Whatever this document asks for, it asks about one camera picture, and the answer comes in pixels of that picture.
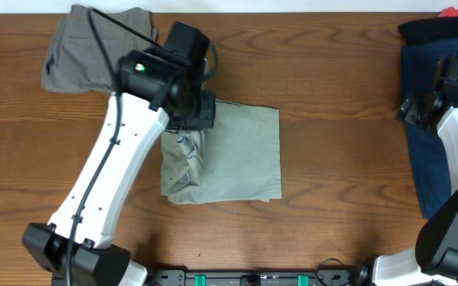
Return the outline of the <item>beige khaki shorts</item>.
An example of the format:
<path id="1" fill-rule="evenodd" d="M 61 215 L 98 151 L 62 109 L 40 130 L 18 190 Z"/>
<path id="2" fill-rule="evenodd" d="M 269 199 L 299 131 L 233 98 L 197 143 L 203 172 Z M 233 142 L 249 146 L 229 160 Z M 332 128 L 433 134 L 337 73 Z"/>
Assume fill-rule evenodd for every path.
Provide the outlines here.
<path id="1" fill-rule="evenodd" d="M 216 103 L 212 128 L 161 135 L 161 193 L 176 204 L 281 198 L 280 112 Z"/>

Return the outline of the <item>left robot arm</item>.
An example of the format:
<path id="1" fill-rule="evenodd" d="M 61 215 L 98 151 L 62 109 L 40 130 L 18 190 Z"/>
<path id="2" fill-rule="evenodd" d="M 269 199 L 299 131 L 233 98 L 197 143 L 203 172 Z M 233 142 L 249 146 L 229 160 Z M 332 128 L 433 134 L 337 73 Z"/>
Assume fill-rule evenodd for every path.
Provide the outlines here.
<path id="1" fill-rule="evenodd" d="M 116 88 L 79 178 L 47 223 L 30 223 L 22 243 L 53 285 L 143 285 L 148 269 L 114 244 L 126 197 L 165 131 L 209 128 L 214 95 L 206 56 L 133 51 L 120 59 Z"/>

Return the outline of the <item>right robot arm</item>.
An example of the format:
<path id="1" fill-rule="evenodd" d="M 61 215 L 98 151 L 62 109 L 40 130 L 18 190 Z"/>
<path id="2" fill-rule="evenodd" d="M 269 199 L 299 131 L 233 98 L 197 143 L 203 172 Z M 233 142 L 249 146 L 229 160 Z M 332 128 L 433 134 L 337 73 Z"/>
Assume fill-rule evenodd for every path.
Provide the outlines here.
<path id="1" fill-rule="evenodd" d="M 458 285 L 458 90 L 406 99 L 399 114 L 441 139 L 452 194 L 422 227 L 412 249 L 376 257 L 362 271 L 362 280 L 370 285 Z"/>

